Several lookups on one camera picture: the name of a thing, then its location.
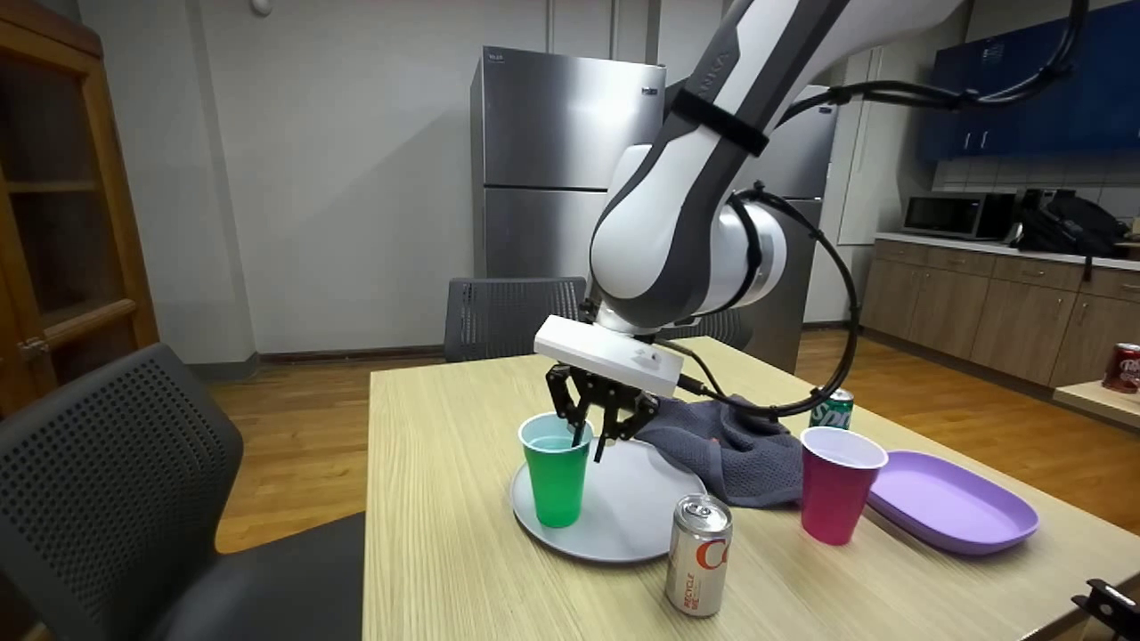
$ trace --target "aluminum can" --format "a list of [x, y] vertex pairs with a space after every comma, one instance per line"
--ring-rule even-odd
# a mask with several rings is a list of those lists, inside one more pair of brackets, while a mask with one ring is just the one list
[[808, 429], [852, 429], [853, 395], [849, 389], [838, 389], [827, 404], [811, 407]]
[[686, 616], [716, 616], [726, 576], [735, 513], [713, 495], [686, 495], [673, 511], [667, 597]]
[[1105, 389], [1118, 389], [1118, 393], [1140, 389], [1140, 343], [1115, 343]]

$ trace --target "green cup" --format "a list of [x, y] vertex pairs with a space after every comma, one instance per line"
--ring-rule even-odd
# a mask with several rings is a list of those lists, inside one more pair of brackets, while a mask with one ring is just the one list
[[537, 412], [518, 424], [518, 446], [529, 469], [534, 515], [546, 527], [569, 527], [579, 515], [585, 464], [590, 430], [573, 446], [573, 424]]

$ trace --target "gray cloth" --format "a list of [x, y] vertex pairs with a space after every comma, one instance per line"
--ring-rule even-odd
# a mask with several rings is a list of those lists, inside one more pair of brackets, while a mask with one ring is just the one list
[[699, 473], [730, 505], [795, 505], [802, 495], [799, 438], [726, 404], [662, 400], [638, 438], [673, 465]]

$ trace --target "pink plastic cup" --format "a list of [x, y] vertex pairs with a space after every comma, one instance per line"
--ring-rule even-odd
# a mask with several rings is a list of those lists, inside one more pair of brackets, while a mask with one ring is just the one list
[[863, 515], [870, 483], [885, 465], [885, 454], [852, 430], [808, 429], [802, 527], [827, 544], [849, 544]]

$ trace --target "black cable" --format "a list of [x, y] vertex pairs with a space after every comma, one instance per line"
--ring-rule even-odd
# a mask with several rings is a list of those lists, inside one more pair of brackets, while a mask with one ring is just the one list
[[1063, 18], [1063, 31], [1053, 46], [1053, 55], [1047, 58], [1047, 65], [1035, 67], [1035, 75], [1027, 75], [1003, 88], [993, 93], [976, 93], [976, 88], [944, 88], [944, 87], [919, 87], [919, 81], [853, 81], [853, 87], [834, 87], [820, 97], [799, 100], [783, 109], [780, 120], [792, 120], [811, 107], [822, 105], [849, 105], [853, 97], [871, 100], [871, 105], [900, 105], [900, 107], [934, 107], [934, 109], [967, 109], [967, 107], [1012, 107], [1030, 100], [1034, 93], [1053, 87], [1058, 80], [1063, 80], [1072, 73], [1072, 58], [1082, 37], [1082, 18], [1086, 18], [1086, 0], [1072, 0], [1068, 3], [1068, 18]]
[[679, 389], [683, 389], [683, 393], [708, 395], [708, 400], [718, 400], [718, 404], [726, 404], [726, 407], [735, 407], [735, 408], [742, 408], [742, 412], [754, 412], [754, 418], [768, 418], [768, 420], [776, 420], [776, 418], [795, 418], [795, 412], [808, 412], [811, 407], [820, 407], [822, 400], [828, 400], [828, 395], [849, 381], [849, 373], [852, 373], [853, 344], [858, 344], [858, 291], [853, 291], [853, 278], [852, 278], [849, 262], [840, 259], [840, 253], [834, 249], [834, 241], [820, 232], [820, 225], [811, 225], [806, 214], [799, 214], [788, 200], [765, 192], [763, 187], [742, 192], [742, 200], [765, 204], [765, 207], [780, 209], [783, 219], [799, 220], [799, 225], [811, 234], [811, 241], [820, 241], [820, 246], [827, 249], [827, 258], [834, 259], [834, 268], [840, 270], [840, 280], [844, 280], [844, 291], [849, 291], [849, 321], [844, 321], [849, 343], [844, 343], [844, 355], [838, 359], [828, 381], [827, 381], [822, 389], [811, 389], [808, 400], [788, 404], [788, 407], [751, 407], [751, 404], [730, 400], [730, 395], [718, 389], [716, 373], [708, 371], [708, 362], [706, 362], [699, 352], [692, 352], [692, 348], [683, 348], [683, 344], [673, 344], [673, 343], [662, 343], [662, 344], [692, 355], [692, 359], [701, 368], [706, 381], [713, 386], [713, 389], [708, 389], [708, 386], [701, 386], [701, 381], [695, 381], [695, 378], [679, 378]]

